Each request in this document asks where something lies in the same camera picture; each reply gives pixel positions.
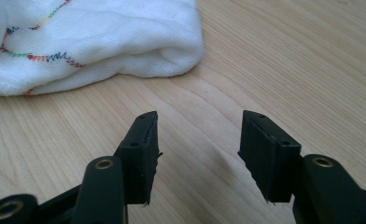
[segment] folded white cloth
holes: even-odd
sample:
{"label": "folded white cloth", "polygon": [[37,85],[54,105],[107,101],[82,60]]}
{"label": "folded white cloth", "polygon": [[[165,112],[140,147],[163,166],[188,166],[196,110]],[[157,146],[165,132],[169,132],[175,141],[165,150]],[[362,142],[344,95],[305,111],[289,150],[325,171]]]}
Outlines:
{"label": "folded white cloth", "polygon": [[181,75],[203,55],[196,0],[0,0],[0,95]]}

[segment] white towel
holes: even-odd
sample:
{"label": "white towel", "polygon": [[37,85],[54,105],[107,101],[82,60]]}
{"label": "white towel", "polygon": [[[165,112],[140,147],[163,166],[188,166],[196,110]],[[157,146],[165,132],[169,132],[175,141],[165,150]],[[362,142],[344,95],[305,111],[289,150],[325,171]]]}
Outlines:
{"label": "white towel", "polygon": [[0,0],[0,95],[181,75],[203,55],[196,0]]}

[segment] wood grain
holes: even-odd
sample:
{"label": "wood grain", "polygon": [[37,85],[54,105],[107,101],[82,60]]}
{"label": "wood grain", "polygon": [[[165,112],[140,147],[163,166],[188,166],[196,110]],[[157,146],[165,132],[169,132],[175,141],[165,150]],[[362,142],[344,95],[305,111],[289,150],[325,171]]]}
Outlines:
{"label": "wood grain", "polygon": [[0,97],[0,199],[25,192],[43,203],[76,186],[152,110],[164,155],[151,205],[130,206],[130,223],[294,223],[291,204],[267,204],[236,154],[244,109],[366,189],[366,1],[198,5],[206,53],[186,75]]}

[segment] wooden table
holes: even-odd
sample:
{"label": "wooden table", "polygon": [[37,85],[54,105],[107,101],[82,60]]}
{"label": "wooden table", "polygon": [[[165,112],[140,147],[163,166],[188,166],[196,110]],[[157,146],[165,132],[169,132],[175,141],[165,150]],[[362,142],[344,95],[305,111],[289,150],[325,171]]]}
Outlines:
{"label": "wooden table", "polygon": [[111,155],[134,118],[157,110],[149,207],[130,223],[294,223],[237,155],[244,109],[339,161],[366,189],[366,1],[199,0],[204,59],[184,76],[118,75],[35,97],[0,97],[0,199],[40,203]]}

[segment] light wooden surface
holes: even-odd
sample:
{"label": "light wooden surface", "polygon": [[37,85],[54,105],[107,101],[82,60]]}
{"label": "light wooden surface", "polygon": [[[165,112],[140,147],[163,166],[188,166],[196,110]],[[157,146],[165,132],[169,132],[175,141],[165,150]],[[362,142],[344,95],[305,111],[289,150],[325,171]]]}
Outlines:
{"label": "light wooden surface", "polygon": [[366,189],[366,0],[199,0],[204,59],[184,76],[118,75],[75,91],[0,97],[0,199],[79,184],[138,115],[159,113],[158,173],[130,223],[294,223],[236,152],[242,111],[267,115]]}

